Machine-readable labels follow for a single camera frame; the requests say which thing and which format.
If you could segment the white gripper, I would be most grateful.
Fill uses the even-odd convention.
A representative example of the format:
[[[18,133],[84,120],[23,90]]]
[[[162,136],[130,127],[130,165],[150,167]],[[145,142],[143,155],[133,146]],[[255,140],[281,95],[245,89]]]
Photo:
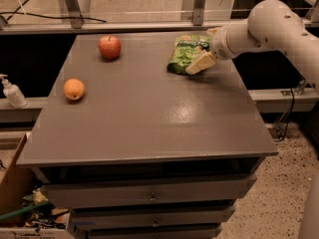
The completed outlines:
[[[227,24],[221,27],[206,30],[210,37],[210,51],[219,60],[233,59],[248,50],[248,28],[246,23]],[[185,71],[189,75],[195,75],[212,67],[216,63],[216,57],[206,50],[201,51]]]

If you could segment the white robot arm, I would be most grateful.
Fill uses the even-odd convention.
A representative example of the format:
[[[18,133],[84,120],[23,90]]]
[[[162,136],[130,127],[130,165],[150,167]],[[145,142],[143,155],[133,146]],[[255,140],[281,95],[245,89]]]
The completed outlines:
[[[258,3],[236,23],[207,30],[211,56],[230,60],[247,52],[275,50],[283,54],[305,80],[318,85],[319,40],[306,31],[300,17],[281,1]],[[319,239],[319,172],[313,174],[295,239]]]

